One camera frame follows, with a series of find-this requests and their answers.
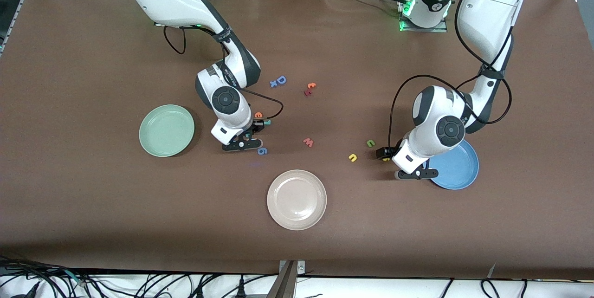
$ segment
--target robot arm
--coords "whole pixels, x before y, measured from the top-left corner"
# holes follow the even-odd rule
[[[252,114],[240,88],[258,81],[260,66],[254,55],[239,41],[223,17],[208,0],[136,0],[155,22],[165,26],[206,26],[229,55],[198,73],[195,88],[202,101],[218,117],[211,133],[221,143],[252,126]]]
[[[408,175],[413,174],[431,156],[443,154],[484,127],[488,120],[499,83],[513,48],[510,28],[516,22],[523,0],[461,0],[458,5],[460,35],[476,47],[488,65],[481,65],[473,91],[462,93],[464,100],[451,89],[425,88],[414,100],[415,128],[397,145],[392,161]]]

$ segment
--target green light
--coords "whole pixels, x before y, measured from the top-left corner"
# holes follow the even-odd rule
[[[415,1],[414,0],[410,0],[410,2],[407,2],[407,4],[410,4],[409,6],[406,6],[404,8],[404,11],[402,12],[405,16],[410,16],[410,12],[412,11],[412,7],[414,7]]]

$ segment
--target white surface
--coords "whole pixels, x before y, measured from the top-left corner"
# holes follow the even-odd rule
[[[131,294],[146,281],[146,275],[98,275],[99,279],[113,289],[122,290]],[[172,279],[170,277],[153,287],[146,298],[154,298],[155,294]],[[254,275],[247,275],[245,279],[253,278]],[[200,275],[191,276],[192,283],[182,279],[169,287],[173,298],[186,298],[192,287],[195,287]],[[276,276],[258,279],[245,286],[247,294],[266,294]],[[36,280],[26,280],[24,277],[15,279],[0,289],[0,297],[12,297],[16,294],[25,294],[31,289]],[[204,289],[205,298],[221,298],[223,294],[237,286],[239,275],[225,275],[209,283]],[[306,298],[323,294],[320,298],[439,298],[446,284],[447,279],[297,279],[296,298]],[[493,281],[501,298],[518,298],[522,290],[521,281]],[[80,288],[76,289],[79,298],[86,297]],[[125,298],[124,295],[107,292],[107,298]],[[99,298],[99,294],[91,290],[93,298]],[[590,298],[594,296],[594,285],[591,283],[563,283],[563,282],[541,282],[530,281],[524,298]],[[39,286],[36,298],[53,298],[53,293],[47,283]],[[455,280],[448,290],[446,298],[486,298],[481,291],[480,281],[477,280]]]
[[[288,230],[305,230],[324,215],[326,190],[309,171],[289,170],[274,179],[266,203],[277,224]]]

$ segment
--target metal frame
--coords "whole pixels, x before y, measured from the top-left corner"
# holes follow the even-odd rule
[[[6,46],[6,43],[8,42],[8,38],[9,38],[11,32],[13,31],[14,23],[17,21],[17,16],[19,15],[19,13],[21,11],[21,6],[23,6],[23,2],[25,2],[25,0],[19,0],[19,5],[17,6],[17,11],[14,12],[13,20],[10,21],[10,26],[8,27],[8,30],[6,31],[6,37],[4,37],[4,40],[2,41],[2,46],[0,46],[0,57],[2,57],[2,53],[4,52],[4,48]]]
[[[270,288],[270,291],[266,295],[266,298],[293,298],[295,296],[295,284],[297,283],[299,261],[285,261],[281,267],[282,269],[280,270],[278,277],[276,277],[272,288]],[[303,261],[302,270],[305,271],[305,261]]]

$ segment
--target blue plate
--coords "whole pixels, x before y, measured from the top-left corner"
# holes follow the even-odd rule
[[[431,180],[442,188],[460,190],[471,185],[479,174],[479,158],[467,141],[462,141],[449,152],[429,159],[429,168],[439,175]]]

